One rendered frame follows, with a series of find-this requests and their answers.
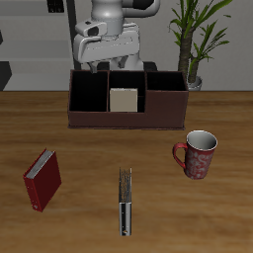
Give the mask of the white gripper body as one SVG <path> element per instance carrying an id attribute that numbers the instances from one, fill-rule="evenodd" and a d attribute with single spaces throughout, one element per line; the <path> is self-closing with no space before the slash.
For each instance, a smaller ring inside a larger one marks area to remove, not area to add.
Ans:
<path id="1" fill-rule="evenodd" d="M 94 62 L 139 52 L 139 31 L 135 23 L 123 24 L 120 33 L 113 30 L 108 36 L 107 23 L 79 23 L 73 42 L 74 58 L 80 62 Z"/>

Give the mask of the beige book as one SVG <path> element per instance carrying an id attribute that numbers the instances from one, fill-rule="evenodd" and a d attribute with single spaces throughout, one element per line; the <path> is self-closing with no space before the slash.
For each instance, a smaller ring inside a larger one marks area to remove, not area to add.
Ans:
<path id="1" fill-rule="evenodd" d="M 111 112 L 136 112 L 137 90 L 135 88 L 111 88 L 110 89 Z"/>

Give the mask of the dark brown desk caddy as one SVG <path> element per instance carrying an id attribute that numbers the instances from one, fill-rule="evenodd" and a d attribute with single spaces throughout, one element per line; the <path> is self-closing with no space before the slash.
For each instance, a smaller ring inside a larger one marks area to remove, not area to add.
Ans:
<path id="1" fill-rule="evenodd" d="M 137 110 L 110 110 L 110 90 L 135 88 Z M 184 74 L 173 71 L 70 72 L 71 128 L 183 129 L 189 90 Z"/>

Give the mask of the red patterned mug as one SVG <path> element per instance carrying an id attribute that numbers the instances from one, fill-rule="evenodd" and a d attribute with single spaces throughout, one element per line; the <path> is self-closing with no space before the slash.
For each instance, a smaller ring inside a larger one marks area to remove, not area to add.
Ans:
<path id="1" fill-rule="evenodd" d="M 212 133 L 205 130 L 193 130 L 187 134 L 186 143 L 176 143 L 172 152 L 174 159 L 189 178 L 201 180 L 208 174 L 216 147 L 217 139 Z M 179 148 L 185 150 L 185 161 L 181 161 L 177 156 Z"/>

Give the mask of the red book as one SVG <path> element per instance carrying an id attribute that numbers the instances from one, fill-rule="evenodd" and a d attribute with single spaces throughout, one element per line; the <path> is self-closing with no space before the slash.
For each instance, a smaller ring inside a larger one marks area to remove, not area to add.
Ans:
<path id="1" fill-rule="evenodd" d="M 24 173 L 23 179 L 32 208 L 43 211 L 61 185 L 56 153 L 45 149 Z"/>

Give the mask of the black book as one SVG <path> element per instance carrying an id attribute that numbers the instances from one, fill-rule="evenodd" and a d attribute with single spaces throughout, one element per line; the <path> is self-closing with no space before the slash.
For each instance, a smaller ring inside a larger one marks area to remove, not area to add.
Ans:
<path id="1" fill-rule="evenodd" d="M 131 169 L 121 169 L 119 178 L 120 236 L 131 236 Z"/>

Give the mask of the green pot plant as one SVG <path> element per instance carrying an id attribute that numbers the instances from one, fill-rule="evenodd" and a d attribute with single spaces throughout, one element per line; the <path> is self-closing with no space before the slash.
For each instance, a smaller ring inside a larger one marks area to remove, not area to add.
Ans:
<path id="1" fill-rule="evenodd" d="M 204 59 L 210 60 L 210 52 L 216 47 L 228 44 L 228 41 L 222 40 L 226 28 L 211 38 L 216 21 L 202 27 L 202 23 L 214 13 L 232 2 L 232 0 L 220 0 L 213 4 L 213 1 L 211 0 L 203 10 L 200 10 L 199 0 L 180 0 L 180 12 L 172 9 L 176 19 L 170 22 L 170 26 L 175 24 L 179 29 L 178 32 L 174 31 L 177 39 L 175 44 L 180 48 L 178 70 L 185 75 L 190 91 L 200 91 L 202 88 L 203 80 L 197 75 L 200 62 Z"/>

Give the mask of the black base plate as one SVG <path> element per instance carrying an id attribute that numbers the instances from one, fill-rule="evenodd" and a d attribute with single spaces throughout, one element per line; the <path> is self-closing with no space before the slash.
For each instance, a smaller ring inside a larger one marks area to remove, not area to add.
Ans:
<path id="1" fill-rule="evenodd" d="M 109 70 L 110 69 L 110 62 L 109 61 L 99 62 L 98 65 L 97 65 L 97 69 L 98 70 Z M 152 61 L 144 61 L 143 62 L 143 69 L 145 71 L 156 71 L 157 66 Z"/>

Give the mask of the dark vertical post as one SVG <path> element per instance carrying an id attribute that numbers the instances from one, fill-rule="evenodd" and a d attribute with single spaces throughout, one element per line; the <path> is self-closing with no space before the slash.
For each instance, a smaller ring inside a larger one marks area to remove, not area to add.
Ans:
<path id="1" fill-rule="evenodd" d="M 72 48 L 72 58 L 73 58 L 73 66 L 75 70 L 81 70 L 81 64 L 74 59 L 73 56 L 73 42 L 76 36 L 75 25 L 76 25 L 76 12 L 75 12 L 75 0 L 66 0 L 66 8 L 67 8 L 67 16 L 68 16 L 68 24 L 69 24 L 69 32 L 70 32 L 70 41 Z"/>

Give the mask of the black wall box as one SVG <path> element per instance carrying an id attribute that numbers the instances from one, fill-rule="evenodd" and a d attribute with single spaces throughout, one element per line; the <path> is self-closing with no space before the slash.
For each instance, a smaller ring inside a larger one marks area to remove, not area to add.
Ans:
<path id="1" fill-rule="evenodd" d="M 47 9 L 50 13 L 63 13 L 63 0 L 46 0 Z"/>

